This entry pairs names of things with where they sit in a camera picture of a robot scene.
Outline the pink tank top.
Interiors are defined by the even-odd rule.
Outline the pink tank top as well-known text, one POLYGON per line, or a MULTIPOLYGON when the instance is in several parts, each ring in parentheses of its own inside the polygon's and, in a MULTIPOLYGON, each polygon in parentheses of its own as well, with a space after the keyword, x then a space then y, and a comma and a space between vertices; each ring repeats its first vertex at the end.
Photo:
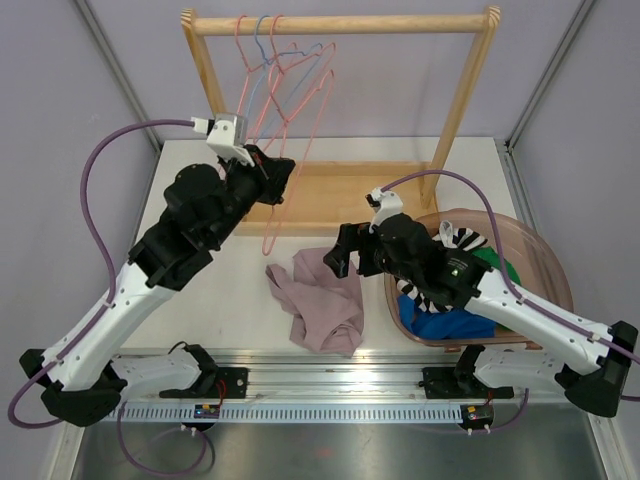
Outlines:
POLYGON ((270 264, 265 269, 272 296, 293 316, 290 340, 316 354, 351 357, 362 344, 364 306, 360 277, 353 265, 338 278, 324 263, 324 248, 299 250, 293 273, 270 264))

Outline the pink hanger of striped top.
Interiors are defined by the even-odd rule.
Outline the pink hanger of striped top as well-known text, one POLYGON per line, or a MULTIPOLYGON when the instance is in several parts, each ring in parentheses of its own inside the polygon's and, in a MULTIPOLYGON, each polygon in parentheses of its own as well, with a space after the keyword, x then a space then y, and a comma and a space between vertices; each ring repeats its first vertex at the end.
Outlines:
POLYGON ((314 117, 303 138, 308 145, 315 141, 333 93, 333 60, 337 53, 333 42, 307 46, 291 42, 280 48, 275 40, 275 28, 283 18, 282 14, 272 18, 268 36, 271 54, 261 52, 262 74, 256 85, 265 88, 265 100, 252 134, 252 138, 266 148, 276 143, 280 152, 285 150, 291 127, 301 116, 314 117))

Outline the pink wire hanger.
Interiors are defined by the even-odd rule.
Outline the pink wire hanger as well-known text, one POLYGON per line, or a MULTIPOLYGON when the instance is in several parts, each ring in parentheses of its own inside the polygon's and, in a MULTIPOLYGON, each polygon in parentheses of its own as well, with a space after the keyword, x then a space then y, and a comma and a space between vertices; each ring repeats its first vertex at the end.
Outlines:
MULTIPOLYGON (((270 37, 270 42, 272 44, 271 45, 272 54, 270 57, 267 57, 266 51, 262 43, 258 39, 258 30, 263 20, 268 18, 273 18, 272 26, 274 26, 276 23, 276 20, 278 20, 280 17, 281 15, 276 17, 263 15, 258 20, 256 20, 255 25, 253 27, 253 39, 254 39, 254 43, 258 46, 258 49, 260 50, 261 63, 255 66, 251 66, 249 64, 247 56, 245 55, 244 49, 239 40, 239 28, 241 26, 243 19, 247 18, 246 15, 241 15, 240 17, 238 17, 234 27, 234 41, 236 44, 236 48, 240 53, 241 60, 244 64, 245 74, 246 74, 236 113, 243 114, 248 121, 247 124, 250 123, 249 120, 251 118, 252 105, 254 102, 254 97, 256 95, 256 92, 258 92, 262 88, 261 85, 263 83, 267 82, 267 77, 269 73, 272 73, 271 67, 273 67, 274 71, 277 71, 277 73, 276 73, 276 80, 274 80, 275 83, 273 84, 272 87, 269 87, 269 92, 275 94, 275 92, 280 87, 280 83, 282 83, 284 77, 286 76, 288 70, 293 69, 297 66, 295 61, 298 61, 298 60, 304 61, 307 56, 307 54, 304 51, 301 51, 298 49, 296 42, 291 43, 285 50, 278 51, 277 48, 275 47, 273 40, 270 37), (281 62, 281 59, 290 60, 290 61, 287 64, 283 64, 281 62), (253 81, 252 76, 256 72, 260 73, 261 75, 254 83, 251 83, 253 81), (251 87, 251 91, 249 92, 248 100, 245 102, 247 98, 247 92, 249 91, 249 87, 251 87)), ((271 97, 268 95, 268 98, 265 100, 263 110, 261 110, 262 116, 260 116, 257 120, 255 120, 251 129, 249 128, 247 129, 248 135, 251 136, 254 142, 256 143, 258 140, 266 138, 266 134, 270 129, 272 120, 275 121, 275 117, 273 117, 271 120, 269 120, 269 123, 266 126, 264 126, 264 128, 262 126, 262 124, 264 123, 264 117, 266 116, 267 112, 271 108, 270 105, 272 103, 275 108, 275 101, 272 100, 271 97)), ((293 120, 293 117, 291 118, 280 117, 280 122, 281 122, 280 130, 278 130, 277 132, 276 131, 273 132, 269 142, 274 142, 276 139, 279 139, 281 147, 284 148, 287 141, 289 124, 292 120, 293 120)))

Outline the black white striped tank top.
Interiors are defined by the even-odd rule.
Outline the black white striped tank top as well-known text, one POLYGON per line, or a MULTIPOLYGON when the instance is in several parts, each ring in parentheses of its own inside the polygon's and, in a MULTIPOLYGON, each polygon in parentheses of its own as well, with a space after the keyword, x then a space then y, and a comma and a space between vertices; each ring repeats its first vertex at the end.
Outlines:
MULTIPOLYGON (((474 253, 488 245, 488 240, 470 228, 454 227, 449 221, 442 221, 438 233, 432 239, 448 249, 462 249, 474 253)), ((423 293, 409 282, 396 278, 397 290, 414 302, 414 306, 423 313, 448 313, 453 307, 439 305, 428 299, 423 293)))

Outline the blue tank top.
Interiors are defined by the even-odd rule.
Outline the blue tank top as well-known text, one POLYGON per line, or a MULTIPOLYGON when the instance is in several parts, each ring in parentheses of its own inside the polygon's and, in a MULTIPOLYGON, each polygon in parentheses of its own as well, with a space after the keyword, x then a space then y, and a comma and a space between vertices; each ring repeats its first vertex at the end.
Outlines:
POLYGON ((464 340, 494 338, 496 323, 466 310, 445 313, 423 312, 407 295, 397 298, 401 325, 423 340, 464 340))

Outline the blue wire hanger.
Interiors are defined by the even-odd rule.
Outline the blue wire hanger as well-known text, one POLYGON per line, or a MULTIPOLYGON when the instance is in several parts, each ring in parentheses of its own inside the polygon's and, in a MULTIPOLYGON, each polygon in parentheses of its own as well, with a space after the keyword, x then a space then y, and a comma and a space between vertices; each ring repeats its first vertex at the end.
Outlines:
POLYGON ((272 19, 273 24, 276 24, 276 21, 279 18, 280 15, 275 17, 263 15, 257 20, 254 28, 253 40, 260 51, 261 63, 255 67, 250 67, 248 63, 245 63, 245 66, 247 67, 247 75, 242 100, 244 100, 246 96, 250 82, 254 81, 248 96, 248 101, 246 102, 246 108, 244 109, 244 112, 248 115, 249 119, 252 118, 254 99, 257 95, 261 95, 262 90, 267 92, 265 103, 260 110, 261 117, 255 119, 251 130, 252 135, 255 138, 262 138, 266 135, 271 128, 271 124, 275 121, 276 116, 281 118, 281 123, 283 125, 287 125, 287 123, 293 118, 293 116, 290 116, 290 120, 284 120, 280 113, 276 111, 269 118, 267 124, 262 126, 264 123, 263 117, 271 109, 271 104, 274 104, 268 93, 272 92, 275 94, 283 85, 283 82, 290 72, 306 66, 306 70, 302 76, 298 78, 297 83, 288 90, 288 93, 281 104, 282 107, 287 107, 294 100, 298 100, 298 106, 301 107, 303 100, 310 95, 311 87, 317 82, 317 75, 315 74, 316 70, 323 70, 323 67, 319 66, 324 55, 324 45, 322 43, 313 44, 307 50, 302 50, 297 46, 296 42, 293 42, 283 51, 279 51, 275 46, 275 41, 270 39, 271 55, 267 55, 263 43, 259 40, 258 30, 266 19, 272 19))

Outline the green tank top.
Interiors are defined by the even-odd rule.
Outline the green tank top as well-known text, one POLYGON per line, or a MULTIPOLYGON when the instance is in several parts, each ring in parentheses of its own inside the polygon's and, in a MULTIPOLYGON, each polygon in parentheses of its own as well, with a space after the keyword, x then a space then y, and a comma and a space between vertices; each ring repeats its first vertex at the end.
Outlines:
MULTIPOLYGON (((500 256, 497 253, 497 251, 494 250, 492 247, 481 247, 481 248, 475 249, 472 251, 472 254, 486 261, 490 266, 496 269, 501 268, 500 256)), ((520 285, 521 279, 516 269, 513 267, 513 265, 509 261, 505 260, 504 263, 505 263, 505 267, 506 267, 506 271, 509 279, 513 283, 520 285)))

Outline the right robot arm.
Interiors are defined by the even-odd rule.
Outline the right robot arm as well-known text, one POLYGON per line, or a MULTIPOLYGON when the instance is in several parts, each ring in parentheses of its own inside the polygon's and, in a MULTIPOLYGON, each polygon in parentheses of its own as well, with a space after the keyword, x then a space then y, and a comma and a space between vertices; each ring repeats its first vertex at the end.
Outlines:
POLYGON ((468 347, 453 374, 463 395, 486 387, 534 389, 559 393, 593 415, 617 414, 638 336, 634 326, 588 320, 515 286, 486 261, 437 244, 404 213, 379 225, 341 225, 323 262, 344 278, 351 253, 359 256, 362 276, 389 274, 428 300, 492 320, 542 347, 540 354, 468 347))

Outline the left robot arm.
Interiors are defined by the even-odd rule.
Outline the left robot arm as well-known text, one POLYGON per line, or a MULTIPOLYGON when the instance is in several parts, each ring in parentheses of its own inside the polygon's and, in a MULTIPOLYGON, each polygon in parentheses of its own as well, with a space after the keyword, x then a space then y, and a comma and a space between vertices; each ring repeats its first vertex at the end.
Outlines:
POLYGON ((220 392, 219 367, 198 344, 126 360, 117 352, 161 305, 213 261, 224 241, 257 204, 279 205, 295 162, 247 146, 252 165, 222 160, 192 164, 165 189, 166 208, 129 251, 100 299, 65 338, 29 349, 19 363, 41 385, 56 422, 97 423, 130 399, 147 395, 204 399, 220 392))

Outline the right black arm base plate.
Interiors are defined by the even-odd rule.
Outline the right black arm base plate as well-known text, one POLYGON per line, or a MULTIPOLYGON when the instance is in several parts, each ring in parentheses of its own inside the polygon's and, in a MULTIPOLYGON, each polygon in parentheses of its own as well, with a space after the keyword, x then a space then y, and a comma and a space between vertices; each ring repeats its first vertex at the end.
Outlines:
POLYGON ((455 367, 425 367, 421 371, 422 380, 418 386, 423 389, 427 399, 464 400, 464 399, 513 399, 512 387, 488 387, 472 374, 456 375, 455 367))

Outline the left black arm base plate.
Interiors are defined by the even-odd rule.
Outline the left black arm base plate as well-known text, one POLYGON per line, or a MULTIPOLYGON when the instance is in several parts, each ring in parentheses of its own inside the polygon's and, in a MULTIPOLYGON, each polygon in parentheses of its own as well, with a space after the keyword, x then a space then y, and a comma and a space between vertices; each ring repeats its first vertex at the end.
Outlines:
POLYGON ((163 399, 244 399, 247 393, 249 369, 245 367, 218 367, 215 374, 202 374, 185 389, 169 389, 159 393, 163 399))

